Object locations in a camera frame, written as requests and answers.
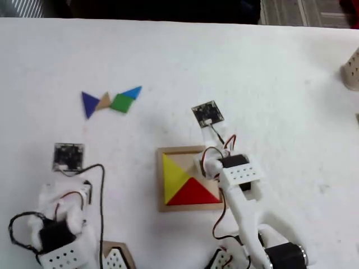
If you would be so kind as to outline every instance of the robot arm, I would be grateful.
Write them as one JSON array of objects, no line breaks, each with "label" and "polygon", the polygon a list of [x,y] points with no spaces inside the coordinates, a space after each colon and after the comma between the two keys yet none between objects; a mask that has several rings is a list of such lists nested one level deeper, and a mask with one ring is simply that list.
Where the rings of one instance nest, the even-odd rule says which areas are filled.
[{"label": "robot arm", "polygon": [[235,135],[228,149],[227,143],[232,137],[226,143],[217,139],[219,134],[214,126],[217,129],[220,125],[222,135],[225,128],[215,103],[197,106],[192,111],[208,147],[195,157],[195,165],[209,180],[218,180],[238,224],[244,246],[240,252],[238,245],[229,248],[234,256],[243,256],[235,260],[243,261],[250,256],[257,269],[306,269],[314,264],[316,254],[302,225],[278,201],[254,158],[233,151]]}]

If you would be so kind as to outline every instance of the white table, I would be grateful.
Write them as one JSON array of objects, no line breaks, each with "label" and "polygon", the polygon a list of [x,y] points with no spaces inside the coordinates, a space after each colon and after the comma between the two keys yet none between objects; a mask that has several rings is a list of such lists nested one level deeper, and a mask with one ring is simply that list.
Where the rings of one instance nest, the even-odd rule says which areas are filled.
[{"label": "white table", "polygon": [[[220,212],[159,213],[155,150],[202,144],[191,107],[210,100],[303,220],[319,252],[313,269],[359,267],[359,93],[338,74],[359,31],[2,18],[0,36],[3,268],[39,268],[7,225],[36,208],[53,179],[55,142],[84,143],[85,165],[105,165],[104,237],[126,242],[138,268],[203,268]],[[85,120],[81,91],[114,96],[137,85],[127,115]],[[100,172],[86,176],[97,210]],[[16,235],[28,240],[19,222]],[[218,232],[235,228],[228,214]]]}]

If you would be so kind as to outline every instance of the wire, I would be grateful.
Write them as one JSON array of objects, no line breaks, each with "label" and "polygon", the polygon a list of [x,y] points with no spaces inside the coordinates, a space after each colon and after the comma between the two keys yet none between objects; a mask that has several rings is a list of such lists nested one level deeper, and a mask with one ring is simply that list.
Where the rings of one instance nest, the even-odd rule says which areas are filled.
[{"label": "wire", "polygon": [[210,123],[209,126],[211,126],[212,130],[215,132],[215,134],[217,135],[218,139],[220,140],[220,142],[222,143],[222,145],[224,145],[224,141],[221,138],[221,136],[219,135],[219,133],[214,129],[213,125]]},{"label": "wire", "polygon": [[100,253],[99,253],[99,260],[100,260],[100,269],[103,269],[103,264],[102,264],[102,251],[103,251],[103,230],[104,230],[104,221],[103,221],[103,188],[104,188],[104,182],[105,182],[105,167],[102,164],[94,164],[94,165],[90,165],[87,168],[80,170],[78,172],[76,172],[75,174],[67,174],[64,171],[58,169],[58,171],[60,171],[63,175],[71,178],[74,177],[76,175],[80,175],[92,168],[95,167],[101,167],[102,169],[102,178],[101,178],[101,187],[100,187],[100,215],[101,215],[101,232],[100,232]]},{"label": "wire", "polygon": [[223,199],[223,211],[222,214],[220,215],[219,219],[217,220],[217,222],[214,224],[213,229],[212,229],[212,236],[217,239],[217,240],[222,240],[225,238],[233,238],[235,239],[240,245],[243,245],[241,238],[239,236],[233,236],[233,235],[225,235],[225,236],[216,236],[215,235],[215,228],[218,226],[218,224],[222,221],[222,219],[224,218],[225,212],[226,212],[226,208],[227,208],[227,203],[225,202],[225,198],[224,198],[224,194],[223,194],[223,190],[221,188],[219,188],[219,191],[222,195],[222,199]]},{"label": "wire", "polygon": [[[219,191],[222,195],[222,199],[223,199],[223,211],[222,211],[222,214],[220,215],[219,219],[216,221],[216,223],[214,224],[213,226],[213,229],[212,229],[212,235],[215,239],[217,240],[222,240],[222,239],[225,239],[225,238],[233,238],[235,239],[240,245],[243,245],[242,241],[241,241],[241,238],[240,236],[233,236],[233,235],[225,235],[225,236],[215,236],[214,232],[215,232],[215,228],[218,226],[218,224],[222,221],[222,219],[224,218],[224,215],[225,215],[225,210],[227,208],[227,203],[225,202],[225,196],[223,194],[223,190],[221,188],[219,188]],[[247,269],[249,269],[252,265],[252,260],[251,260],[251,256],[248,256],[248,266],[247,266]]]},{"label": "wire", "polygon": [[231,150],[233,151],[234,144],[236,143],[236,138],[237,138],[237,136],[235,134],[231,135],[231,137],[224,144],[223,148],[226,149],[228,144],[231,142],[231,140],[233,140],[233,143],[232,143],[232,146],[231,146]]},{"label": "wire", "polygon": [[227,262],[225,262],[224,265],[222,265],[222,269],[224,269],[228,264],[230,264],[230,262],[233,260],[233,256],[231,255],[229,260]]},{"label": "wire", "polygon": [[[84,197],[82,196],[82,194],[80,192],[76,192],[76,191],[73,191],[73,192],[68,192],[66,194],[64,194],[63,196],[60,197],[60,199],[62,198],[65,198],[66,196],[69,196],[71,194],[78,194],[80,195],[81,197],[81,210],[84,210]],[[57,221],[57,211],[58,211],[58,208],[60,207],[60,204],[57,203],[56,205],[56,208],[55,208],[55,217],[54,217],[54,220]]]},{"label": "wire", "polygon": [[11,243],[14,244],[14,245],[18,245],[19,247],[21,248],[25,248],[29,251],[32,251],[34,252],[35,256],[36,256],[36,260],[37,262],[41,265],[40,261],[39,261],[39,255],[41,254],[40,251],[38,251],[35,247],[33,247],[32,245],[25,245],[23,243],[20,243],[19,241],[17,241],[15,239],[15,237],[13,236],[13,223],[15,222],[15,220],[21,218],[21,217],[24,217],[24,216],[31,216],[31,215],[34,215],[38,218],[40,218],[43,223],[45,221],[48,221],[49,219],[45,217],[44,214],[40,213],[40,212],[36,212],[36,211],[28,211],[28,212],[23,212],[21,214],[18,214],[14,217],[12,217],[12,219],[10,220],[10,223],[9,223],[9,226],[8,226],[8,231],[9,231],[9,236],[10,236],[10,240],[11,240]]},{"label": "wire", "polygon": [[206,176],[206,170],[204,169],[204,158],[205,158],[205,156],[206,156],[207,150],[209,150],[209,149],[217,150],[217,151],[219,152],[219,154],[221,155],[222,159],[224,158],[222,152],[221,152],[218,148],[216,148],[216,147],[208,147],[207,149],[205,149],[205,151],[204,151],[203,154],[202,154],[202,159],[201,159],[201,163],[200,163],[200,165],[201,165],[201,170],[204,172],[204,175],[205,175],[205,176]]},{"label": "wire", "polygon": [[247,266],[247,269],[251,268],[251,265],[252,265],[251,256],[248,256],[248,266]]}]

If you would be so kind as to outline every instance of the wooden tangram puzzle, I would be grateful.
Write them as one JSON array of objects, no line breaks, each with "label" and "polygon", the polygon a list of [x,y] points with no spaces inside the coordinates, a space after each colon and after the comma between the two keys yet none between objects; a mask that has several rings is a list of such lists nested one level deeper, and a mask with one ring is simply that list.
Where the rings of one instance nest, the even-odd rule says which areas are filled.
[{"label": "wooden tangram puzzle", "polygon": [[159,211],[222,209],[218,184],[196,169],[203,146],[158,149]]}]

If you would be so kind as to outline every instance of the wooden board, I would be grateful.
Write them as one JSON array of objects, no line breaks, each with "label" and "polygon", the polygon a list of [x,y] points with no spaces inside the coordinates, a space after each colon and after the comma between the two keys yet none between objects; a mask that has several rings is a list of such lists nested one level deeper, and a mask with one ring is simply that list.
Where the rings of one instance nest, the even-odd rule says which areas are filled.
[{"label": "wooden board", "polygon": [[110,253],[111,249],[120,247],[123,255],[125,256],[126,261],[128,262],[128,265],[130,266],[130,269],[136,269],[134,259],[132,258],[132,255],[130,251],[128,250],[125,243],[119,243],[119,242],[111,242],[111,241],[104,241],[103,242],[103,249],[102,253],[105,257]]},{"label": "wooden board", "polygon": [[[157,175],[158,175],[158,209],[161,212],[190,211],[190,210],[220,210],[223,209],[223,201],[219,194],[218,184],[214,180],[205,179],[196,169],[193,155],[204,151],[204,146],[190,147],[162,147],[157,149]],[[196,178],[209,192],[219,198],[222,203],[207,203],[198,205],[168,206],[164,203],[164,178],[162,155],[166,154],[192,177]]]}]

